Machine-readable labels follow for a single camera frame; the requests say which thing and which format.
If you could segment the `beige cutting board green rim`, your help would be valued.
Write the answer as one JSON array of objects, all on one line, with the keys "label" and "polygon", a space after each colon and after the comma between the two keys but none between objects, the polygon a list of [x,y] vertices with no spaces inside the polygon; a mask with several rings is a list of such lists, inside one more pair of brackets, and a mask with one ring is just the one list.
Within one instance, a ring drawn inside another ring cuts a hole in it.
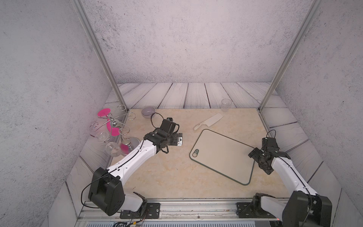
[{"label": "beige cutting board green rim", "polygon": [[236,183],[251,183],[255,161],[248,156],[254,147],[204,129],[191,152],[190,159]]}]

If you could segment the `white cleaver knife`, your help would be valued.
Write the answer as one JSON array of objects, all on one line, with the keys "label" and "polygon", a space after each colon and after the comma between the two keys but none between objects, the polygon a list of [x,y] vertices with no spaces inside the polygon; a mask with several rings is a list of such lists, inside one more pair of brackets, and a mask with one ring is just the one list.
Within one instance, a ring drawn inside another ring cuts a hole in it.
[{"label": "white cleaver knife", "polygon": [[193,130],[196,131],[197,129],[199,129],[202,125],[206,125],[207,127],[210,127],[212,125],[214,125],[215,123],[217,123],[219,120],[221,120],[223,118],[223,115],[218,113],[216,115],[214,115],[213,117],[210,117],[209,119],[197,124]]}]

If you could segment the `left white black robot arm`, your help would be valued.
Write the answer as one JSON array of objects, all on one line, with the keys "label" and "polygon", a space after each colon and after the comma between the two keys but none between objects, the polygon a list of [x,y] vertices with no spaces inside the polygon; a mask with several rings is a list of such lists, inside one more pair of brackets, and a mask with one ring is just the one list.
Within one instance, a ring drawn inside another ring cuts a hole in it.
[{"label": "left white black robot arm", "polygon": [[167,154],[170,146],[178,145],[179,128],[172,118],[163,119],[161,125],[147,133],[124,159],[107,169],[98,168],[91,183],[86,186],[89,188],[88,199],[94,206],[85,205],[84,201],[81,204],[90,209],[101,209],[108,216],[123,210],[142,217],[146,212],[147,199],[136,192],[128,194],[123,187],[148,159],[160,151]]}]

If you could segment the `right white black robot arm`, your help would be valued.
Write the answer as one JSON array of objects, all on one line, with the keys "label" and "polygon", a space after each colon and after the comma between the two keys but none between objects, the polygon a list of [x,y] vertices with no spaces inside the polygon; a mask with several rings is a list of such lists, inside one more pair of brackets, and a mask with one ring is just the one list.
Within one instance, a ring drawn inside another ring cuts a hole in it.
[{"label": "right white black robot arm", "polygon": [[251,202],[251,211],[256,217],[273,216],[279,219],[284,227],[330,226],[331,201],[308,185],[296,170],[290,156],[279,150],[275,138],[263,138],[262,148],[255,148],[249,157],[254,159],[266,174],[277,172],[290,194],[286,204],[267,194],[255,194]]}]

